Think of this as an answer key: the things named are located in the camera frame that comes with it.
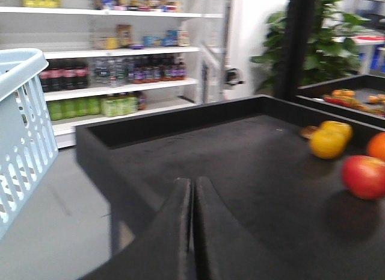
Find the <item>yellow fruit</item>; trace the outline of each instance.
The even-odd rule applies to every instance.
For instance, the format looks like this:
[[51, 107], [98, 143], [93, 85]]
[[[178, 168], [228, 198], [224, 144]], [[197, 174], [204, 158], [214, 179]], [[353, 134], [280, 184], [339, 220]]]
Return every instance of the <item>yellow fruit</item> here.
[[316, 130], [309, 140], [313, 155], [325, 160], [338, 157], [345, 150], [346, 143], [341, 133], [326, 129]]
[[345, 137], [346, 142], [348, 142], [351, 139], [351, 137], [353, 136], [353, 129], [352, 129], [351, 125], [349, 125], [345, 122], [326, 120], [320, 124], [319, 128], [325, 129], [327, 131], [340, 132]]

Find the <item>orange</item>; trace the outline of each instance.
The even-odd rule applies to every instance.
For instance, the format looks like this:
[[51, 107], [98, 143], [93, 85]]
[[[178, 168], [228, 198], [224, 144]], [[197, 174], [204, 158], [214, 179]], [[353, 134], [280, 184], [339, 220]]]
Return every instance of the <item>orange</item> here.
[[345, 150], [346, 143], [343, 134], [326, 129], [317, 129], [309, 140], [313, 155], [325, 160], [338, 157]]
[[371, 157], [385, 161], [385, 131], [376, 134], [370, 139], [366, 152]]
[[346, 139], [346, 142], [348, 142], [353, 136], [353, 129], [351, 125], [345, 122], [337, 122], [335, 120], [325, 120], [324, 122], [321, 122], [319, 128], [326, 129], [327, 131], [335, 131], [343, 134], [343, 136]]

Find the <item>gray floor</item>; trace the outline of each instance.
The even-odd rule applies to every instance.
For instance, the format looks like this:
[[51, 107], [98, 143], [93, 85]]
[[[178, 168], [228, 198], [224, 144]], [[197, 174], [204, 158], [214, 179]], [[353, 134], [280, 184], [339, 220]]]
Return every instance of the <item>gray floor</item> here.
[[[109, 205], [75, 161], [59, 156], [0, 241], [1, 280], [73, 280], [110, 258]], [[132, 234], [125, 230], [125, 241]]]

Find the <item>soda bottle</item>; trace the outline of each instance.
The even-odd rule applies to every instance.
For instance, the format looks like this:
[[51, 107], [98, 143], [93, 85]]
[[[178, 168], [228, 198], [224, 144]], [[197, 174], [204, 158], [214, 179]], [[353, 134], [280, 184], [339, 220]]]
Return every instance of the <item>soda bottle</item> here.
[[81, 59], [76, 60], [76, 84], [78, 86], [78, 89], [85, 89], [88, 86], [88, 68], [87, 64], [82, 61]]
[[59, 61], [57, 59], [53, 59], [51, 61], [51, 90], [54, 92], [58, 92], [61, 90], [61, 68]]
[[66, 89], [73, 90], [76, 89], [75, 86], [76, 72], [73, 66], [73, 61], [71, 59], [66, 60], [66, 68], [64, 70], [64, 79], [66, 82]]
[[39, 73], [40, 83], [42, 84], [43, 92], [49, 92], [51, 90], [51, 68], [48, 66], [45, 70]]

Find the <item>snack package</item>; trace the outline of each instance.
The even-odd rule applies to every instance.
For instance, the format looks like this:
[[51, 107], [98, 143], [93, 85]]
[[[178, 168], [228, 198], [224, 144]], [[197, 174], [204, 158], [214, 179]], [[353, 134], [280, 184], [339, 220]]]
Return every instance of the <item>snack package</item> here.
[[131, 25], [119, 24], [116, 26], [119, 46], [127, 48], [132, 43]]

